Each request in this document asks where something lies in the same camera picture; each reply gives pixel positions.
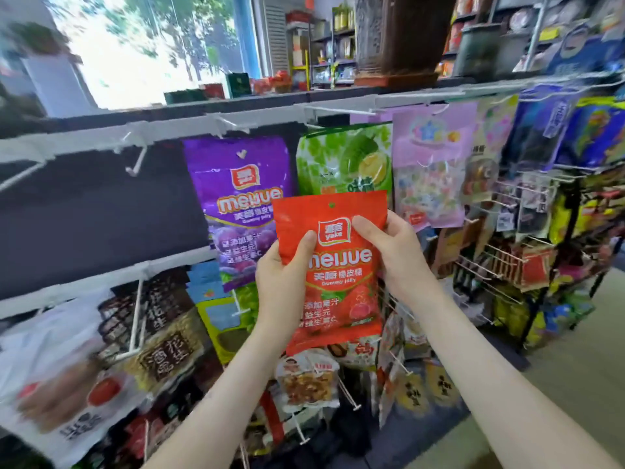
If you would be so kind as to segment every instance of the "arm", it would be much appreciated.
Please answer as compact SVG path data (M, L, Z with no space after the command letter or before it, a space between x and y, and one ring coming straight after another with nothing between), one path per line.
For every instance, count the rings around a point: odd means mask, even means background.
M299 325L308 260L316 242L316 235L308 232L286 266L275 242L258 262L261 309L254 331L209 393L148 460L146 469L230 466L277 360Z
M619 468L475 329L430 272L412 227L388 214L388 233L364 218L354 218L354 228L380 250L389 291L418 318L501 464L506 469Z

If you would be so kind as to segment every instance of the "white shutter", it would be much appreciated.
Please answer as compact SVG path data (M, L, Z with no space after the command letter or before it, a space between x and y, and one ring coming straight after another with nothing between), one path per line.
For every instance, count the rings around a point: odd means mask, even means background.
M289 53L286 47L285 10L276 5L263 3L265 25L269 48L269 69L272 74L278 70L289 70Z

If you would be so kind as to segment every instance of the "yellow metal frame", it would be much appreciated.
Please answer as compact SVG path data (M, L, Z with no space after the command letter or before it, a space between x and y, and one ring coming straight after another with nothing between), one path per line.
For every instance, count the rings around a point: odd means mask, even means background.
M304 65L299 65L299 66L291 66L291 75L293 75L293 71L294 70L305 70L306 71L306 89L310 90L311 89L311 70L310 70L310 65L309 65L309 61L308 61L308 51L305 50L304 51L304 57L306 59L306 62L304 62Z

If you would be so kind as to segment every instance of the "floor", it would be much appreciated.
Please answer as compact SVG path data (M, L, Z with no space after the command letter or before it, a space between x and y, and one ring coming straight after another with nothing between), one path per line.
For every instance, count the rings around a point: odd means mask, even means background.
M575 331L530 356L526 377L625 466L625 273L612 268L597 310ZM500 469L472 417L406 469Z

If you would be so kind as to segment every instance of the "red gummy jelly package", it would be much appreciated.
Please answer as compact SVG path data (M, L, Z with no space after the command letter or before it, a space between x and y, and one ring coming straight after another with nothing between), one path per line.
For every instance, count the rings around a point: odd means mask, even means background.
M283 263L293 259L308 230L317 232L302 322L286 353L379 334L379 252L358 235L351 221L360 215L383 228L386 191L288 197L275 199L273 206Z

